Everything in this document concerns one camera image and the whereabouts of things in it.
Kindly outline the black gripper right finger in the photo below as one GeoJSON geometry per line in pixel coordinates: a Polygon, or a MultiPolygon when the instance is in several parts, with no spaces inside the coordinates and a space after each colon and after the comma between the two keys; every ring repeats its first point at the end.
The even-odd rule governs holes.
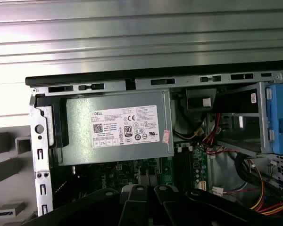
{"type": "Polygon", "coordinates": [[[201,189],[182,194],[160,185],[154,191],[168,226],[283,226],[283,218],[265,216],[201,189]]]}

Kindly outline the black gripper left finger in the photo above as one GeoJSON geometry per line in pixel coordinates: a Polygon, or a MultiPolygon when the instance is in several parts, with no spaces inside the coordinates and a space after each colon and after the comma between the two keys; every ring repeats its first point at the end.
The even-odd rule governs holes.
{"type": "Polygon", "coordinates": [[[148,224],[147,187],[133,186],[124,204],[121,194],[103,188],[61,206],[24,226],[146,226],[148,224]]]}

